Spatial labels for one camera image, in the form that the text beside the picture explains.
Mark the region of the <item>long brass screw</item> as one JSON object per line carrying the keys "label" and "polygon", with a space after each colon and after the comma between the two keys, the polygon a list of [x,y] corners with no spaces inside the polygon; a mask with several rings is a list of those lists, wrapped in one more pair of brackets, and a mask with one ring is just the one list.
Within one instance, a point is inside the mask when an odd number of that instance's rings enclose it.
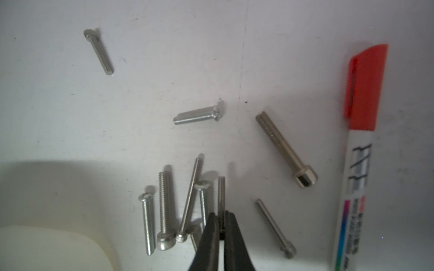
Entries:
{"label": "long brass screw", "polygon": [[318,175],[310,165],[305,164],[299,158],[268,114],[262,111],[255,117],[255,120],[288,164],[299,186],[306,188],[315,185]]}

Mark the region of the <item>slim silver screw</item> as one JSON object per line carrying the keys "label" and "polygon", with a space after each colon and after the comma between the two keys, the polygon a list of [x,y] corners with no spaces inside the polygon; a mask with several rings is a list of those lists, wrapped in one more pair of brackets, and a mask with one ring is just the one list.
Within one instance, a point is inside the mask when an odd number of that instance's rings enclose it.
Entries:
{"label": "slim silver screw", "polygon": [[257,199],[255,204],[259,208],[260,213],[264,217],[265,221],[268,223],[271,231],[273,232],[275,238],[278,240],[281,251],[284,253],[287,259],[292,259],[296,256],[297,250],[295,246],[286,239],[284,233],[281,231],[280,227],[274,220],[273,216],[263,203],[261,199]]}

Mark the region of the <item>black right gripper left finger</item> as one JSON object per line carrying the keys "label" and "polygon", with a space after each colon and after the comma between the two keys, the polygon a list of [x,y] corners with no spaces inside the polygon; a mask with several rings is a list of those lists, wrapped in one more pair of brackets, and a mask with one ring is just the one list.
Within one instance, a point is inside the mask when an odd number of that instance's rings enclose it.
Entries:
{"label": "black right gripper left finger", "polygon": [[205,230],[189,271],[217,271],[219,261],[220,229],[218,216],[210,213]]}

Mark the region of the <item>short flat-head silver screw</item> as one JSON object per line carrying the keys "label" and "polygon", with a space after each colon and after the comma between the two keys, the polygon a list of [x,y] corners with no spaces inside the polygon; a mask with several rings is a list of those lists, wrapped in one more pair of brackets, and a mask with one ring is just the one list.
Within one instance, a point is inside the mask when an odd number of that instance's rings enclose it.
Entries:
{"label": "short flat-head silver screw", "polygon": [[202,227],[206,228],[209,215],[208,191],[211,184],[208,181],[199,181],[194,188],[198,191],[201,204]]}

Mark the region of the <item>white plastic storage box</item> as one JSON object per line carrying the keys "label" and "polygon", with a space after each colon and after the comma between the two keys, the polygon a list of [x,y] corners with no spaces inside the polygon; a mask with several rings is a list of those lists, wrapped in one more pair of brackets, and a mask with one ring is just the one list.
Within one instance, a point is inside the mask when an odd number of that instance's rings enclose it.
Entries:
{"label": "white plastic storage box", "polygon": [[2,271],[111,271],[94,240],[81,234],[24,226],[1,228]]}

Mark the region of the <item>thin long silver screw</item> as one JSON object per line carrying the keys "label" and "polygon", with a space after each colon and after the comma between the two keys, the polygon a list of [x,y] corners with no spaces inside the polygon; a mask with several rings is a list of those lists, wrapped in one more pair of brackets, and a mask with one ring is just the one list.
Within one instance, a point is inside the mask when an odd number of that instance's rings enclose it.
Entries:
{"label": "thin long silver screw", "polygon": [[188,194],[187,194],[187,198],[185,201],[185,207],[184,207],[182,221],[180,223],[180,228],[175,235],[175,239],[178,243],[184,243],[187,239],[187,233],[186,232],[187,232],[189,223],[191,221],[192,212],[193,212],[193,205],[194,205],[194,203],[193,203],[194,193],[195,193],[194,192],[195,191],[194,186],[199,179],[202,165],[203,165],[203,159],[201,157],[197,157],[195,159],[195,162],[194,162],[191,182],[189,185]]}

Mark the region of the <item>thick threaded silver screw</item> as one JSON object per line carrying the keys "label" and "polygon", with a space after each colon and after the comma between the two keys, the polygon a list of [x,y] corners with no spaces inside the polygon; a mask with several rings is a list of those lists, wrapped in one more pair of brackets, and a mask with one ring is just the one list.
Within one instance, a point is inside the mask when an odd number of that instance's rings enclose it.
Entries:
{"label": "thick threaded silver screw", "polygon": [[170,181],[168,171],[159,173],[159,217],[160,232],[157,234],[157,249],[166,251],[175,246],[176,230],[172,227],[170,218]]}

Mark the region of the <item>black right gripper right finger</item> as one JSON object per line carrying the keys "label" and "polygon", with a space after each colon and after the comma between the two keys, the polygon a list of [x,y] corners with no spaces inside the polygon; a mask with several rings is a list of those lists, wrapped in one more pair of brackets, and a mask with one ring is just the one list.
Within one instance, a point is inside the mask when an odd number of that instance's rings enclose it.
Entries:
{"label": "black right gripper right finger", "polygon": [[225,212],[224,228],[225,271],[255,271],[234,213]]}

